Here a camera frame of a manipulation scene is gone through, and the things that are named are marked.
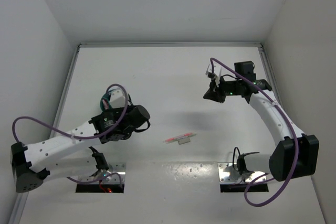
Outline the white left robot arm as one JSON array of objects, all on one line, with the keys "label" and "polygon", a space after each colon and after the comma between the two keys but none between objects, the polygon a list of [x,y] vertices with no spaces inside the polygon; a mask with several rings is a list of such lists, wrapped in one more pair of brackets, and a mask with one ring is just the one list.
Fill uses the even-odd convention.
[{"label": "white left robot arm", "polygon": [[144,130],[150,114],[141,105],[108,109],[66,133],[58,129],[58,136],[25,145],[18,141],[11,146],[11,166],[17,193],[33,190],[51,178],[57,161],[81,149],[128,139],[133,132]]}]

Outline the grey rectangular eraser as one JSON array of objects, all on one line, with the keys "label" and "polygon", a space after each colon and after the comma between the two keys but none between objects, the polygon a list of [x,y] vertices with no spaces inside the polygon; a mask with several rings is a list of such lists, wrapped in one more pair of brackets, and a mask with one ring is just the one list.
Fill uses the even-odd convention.
[{"label": "grey rectangular eraser", "polygon": [[182,144],[189,143],[190,141],[191,141],[190,138],[182,138],[182,139],[178,140],[178,144],[182,145]]}]

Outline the red thin pen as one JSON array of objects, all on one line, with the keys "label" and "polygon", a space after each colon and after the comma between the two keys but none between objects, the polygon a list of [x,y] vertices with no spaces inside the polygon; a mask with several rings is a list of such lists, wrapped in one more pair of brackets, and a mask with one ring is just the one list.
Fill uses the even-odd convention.
[{"label": "red thin pen", "polygon": [[175,137],[172,137],[172,138],[169,138],[165,141],[163,141],[164,143],[170,143],[170,142],[174,142],[174,141],[178,141],[182,138],[189,138],[189,137],[192,137],[196,135],[194,132],[189,132],[189,133],[184,133],[182,135],[179,135],[179,136],[175,136]]}]

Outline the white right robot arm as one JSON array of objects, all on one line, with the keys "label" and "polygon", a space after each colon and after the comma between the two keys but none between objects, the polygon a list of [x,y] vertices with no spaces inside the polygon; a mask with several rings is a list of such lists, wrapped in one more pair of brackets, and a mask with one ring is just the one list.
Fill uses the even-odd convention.
[{"label": "white right robot arm", "polygon": [[311,176],[316,171],[319,141],[307,135],[288,117],[276,100],[271,85],[257,79],[252,61],[236,62],[232,81],[226,81],[223,67],[210,63],[206,76],[211,79],[205,100],[224,103],[227,97],[240,96],[258,113],[269,130],[275,150],[272,154],[250,152],[239,154],[236,161],[240,174],[254,171],[270,174],[281,182],[291,178]]}]

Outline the teal round organizer container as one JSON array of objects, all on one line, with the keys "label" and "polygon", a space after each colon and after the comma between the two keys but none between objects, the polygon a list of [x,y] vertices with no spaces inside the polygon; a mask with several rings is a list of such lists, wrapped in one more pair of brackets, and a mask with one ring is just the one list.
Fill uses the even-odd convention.
[{"label": "teal round organizer container", "polygon": [[129,94],[125,96],[123,91],[119,88],[109,90],[100,100],[100,109],[102,111],[106,111],[108,109],[123,108],[125,105],[125,99],[127,99],[128,105],[132,105]]}]

